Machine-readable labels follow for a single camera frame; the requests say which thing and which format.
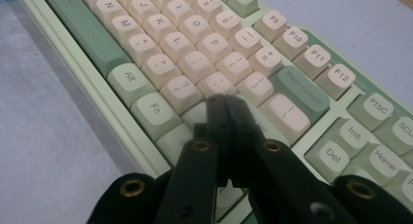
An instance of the cream keycap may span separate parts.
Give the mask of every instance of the cream keycap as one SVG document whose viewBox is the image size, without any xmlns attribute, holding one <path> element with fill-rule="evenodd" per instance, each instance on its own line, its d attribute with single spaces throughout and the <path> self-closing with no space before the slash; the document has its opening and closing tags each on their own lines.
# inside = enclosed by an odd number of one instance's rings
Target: cream keycap
<svg viewBox="0 0 413 224">
<path fill-rule="evenodd" d="M 179 24 L 178 30 L 185 34 L 194 45 L 213 32 L 209 23 L 198 15 L 191 16 L 183 21 Z"/>
<path fill-rule="evenodd" d="M 281 54 L 272 46 L 264 46 L 248 59 L 254 71 L 269 78 L 283 68 Z"/>
<path fill-rule="evenodd" d="M 156 90 L 160 90 L 169 80 L 182 75 L 173 61 L 165 54 L 149 57 L 142 66 L 142 72 L 148 77 Z"/>
<path fill-rule="evenodd" d="M 204 40 L 200 41 L 196 48 L 206 55 L 213 64 L 232 52 L 227 40 L 216 32 L 209 34 Z"/>
<path fill-rule="evenodd" d="M 273 45 L 289 60 L 294 60 L 307 49 L 309 37 L 298 27 L 290 27 Z"/>
<path fill-rule="evenodd" d="M 223 10 L 220 0 L 198 0 L 192 8 L 206 21 L 211 21 Z"/>
<path fill-rule="evenodd" d="M 208 98 L 212 95 L 223 94 L 236 94 L 237 90 L 234 85 L 226 76 L 221 72 L 215 71 L 214 73 L 203 79 L 197 88 L 203 93 L 204 98 Z"/>
<path fill-rule="evenodd" d="M 182 32 L 168 34 L 161 40 L 159 46 L 174 63 L 178 63 L 183 56 L 195 51 L 194 45 Z"/>
<path fill-rule="evenodd" d="M 162 50 L 147 34 L 132 36 L 124 49 L 138 67 L 142 67 L 149 57 L 162 53 Z"/>
<path fill-rule="evenodd" d="M 136 34 L 144 33 L 143 29 L 130 16 L 119 16 L 112 19 L 107 28 L 122 48 L 126 46 L 129 39 Z"/>
<path fill-rule="evenodd" d="M 180 23 L 193 16 L 195 12 L 184 0 L 172 0 L 162 9 L 162 14 L 167 16 L 177 27 Z"/>
<path fill-rule="evenodd" d="M 349 113 L 369 131 L 382 124 L 393 110 L 393 105 L 378 93 L 360 95 L 348 108 Z"/>
<path fill-rule="evenodd" d="M 213 31 L 218 32 L 227 40 L 243 28 L 240 17 L 229 10 L 216 15 L 215 19 L 210 21 L 210 26 Z"/>
<path fill-rule="evenodd" d="M 234 85 L 252 72 L 248 60 L 238 52 L 232 52 L 216 62 L 215 67 Z"/>
<path fill-rule="evenodd" d="M 322 72 L 315 80 L 331 98 L 338 99 L 356 80 L 356 75 L 343 64 L 336 64 Z"/>
<path fill-rule="evenodd" d="M 142 25 L 143 30 L 158 44 L 168 34 L 176 32 L 176 27 L 162 14 L 149 17 Z"/>
<path fill-rule="evenodd" d="M 275 93 L 259 109 L 291 144 L 310 126 L 309 118 L 281 93 Z"/>
<path fill-rule="evenodd" d="M 151 0 L 132 0 L 127 7 L 127 11 L 139 25 L 161 12 Z"/>
<path fill-rule="evenodd" d="M 97 0 L 94 14 L 106 28 L 112 24 L 113 18 L 128 15 L 127 11 L 116 0 Z"/>
<path fill-rule="evenodd" d="M 186 55 L 177 63 L 177 66 L 195 85 L 216 71 L 210 60 L 199 51 Z"/>
<path fill-rule="evenodd" d="M 180 115 L 202 100 L 203 95 L 186 76 L 168 81 L 160 90 L 175 112 Z"/>
<path fill-rule="evenodd" d="M 261 73 L 254 72 L 236 85 L 239 93 L 245 95 L 255 106 L 260 105 L 272 94 L 274 86 Z"/>
<path fill-rule="evenodd" d="M 413 148 L 413 120 L 407 116 L 391 116 L 373 133 L 397 155 Z"/>
<path fill-rule="evenodd" d="M 319 139 L 304 158 L 328 183 L 332 183 L 350 161 L 346 151 L 327 138 Z"/>
<path fill-rule="evenodd" d="M 310 79 L 314 80 L 327 67 L 331 55 L 323 47 L 313 45 L 298 56 L 292 63 Z"/>
<path fill-rule="evenodd" d="M 262 47 L 261 37 L 250 27 L 239 30 L 228 42 L 234 48 L 234 51 L 239 52 L 246 58 L 252 56 Z"/>
<path fill-rule="evenodd" d="M 286 18 L 279 12 L 271 10 L 256 22 L 253 27 L 267 41 L 273 43 L 286 31 Z"/>
</svg>

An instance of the keyboard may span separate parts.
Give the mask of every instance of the keyboard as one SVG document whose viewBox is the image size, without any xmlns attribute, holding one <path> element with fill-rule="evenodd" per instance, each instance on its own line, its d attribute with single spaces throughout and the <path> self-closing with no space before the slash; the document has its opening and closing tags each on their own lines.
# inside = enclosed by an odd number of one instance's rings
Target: keyboard
<svg viewBox="0 0 413 224">
<path fill-rule="evenodd" d="M 413 212 L 411 111 L 262 1 L 21 1 L 139 171 L 172 168 L 225 93 L 319 180 L 366 177 Z M 217 222 L 250 212 L 246 190 L 218 189 Z"/>
</svg>

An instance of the mechanical keyboard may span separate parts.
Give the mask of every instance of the mechanical keyboard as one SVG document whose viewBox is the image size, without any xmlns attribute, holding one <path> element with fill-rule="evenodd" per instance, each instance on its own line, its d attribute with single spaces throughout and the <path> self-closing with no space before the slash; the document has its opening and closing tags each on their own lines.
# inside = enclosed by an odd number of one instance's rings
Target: mechanical keyboard
<svg viewBox="0 0 413 224">
<path fill-rule="evenodd" d="M 176 163 L 204 100 L 246 101 L 321 181 L 376 182 L 413 212 L 413 116 L 311 30 L 260 0 L 21 0 L 136 167 Z M 247 191 L 218 189 L 219 223 Z"/>
</svg>

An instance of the screw hole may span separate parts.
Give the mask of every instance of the screw hole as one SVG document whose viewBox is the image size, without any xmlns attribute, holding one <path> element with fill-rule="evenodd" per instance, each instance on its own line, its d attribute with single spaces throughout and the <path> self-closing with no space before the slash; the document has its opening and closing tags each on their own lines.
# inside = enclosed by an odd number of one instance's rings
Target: screw hole
<svg viewBox="0 0 413 224">
<path fill-rule="evenodd" d="M 326 204 L 315 202 L 310 204 L 310 209 L 315 216 L 323 220 L 333 220 L 335 218 L 334 210 Z"/>
<path fill-rule="evenodd" d="M 145 190 L 145 183 L 138 178 L 133 178 L 125 181 L 119 192 L 122 196 L 129 198 L 141 194 L 143 190 Z"/>
<path fill-rule="evenodd" d="M 347 189 L 349 189 L 349 191 L 356 196 L 365 200 L 372 200 L 377 196 L 376 191 L 370 186 L 355 180 L 350 180 L 347 182 Z"/>
</svg>

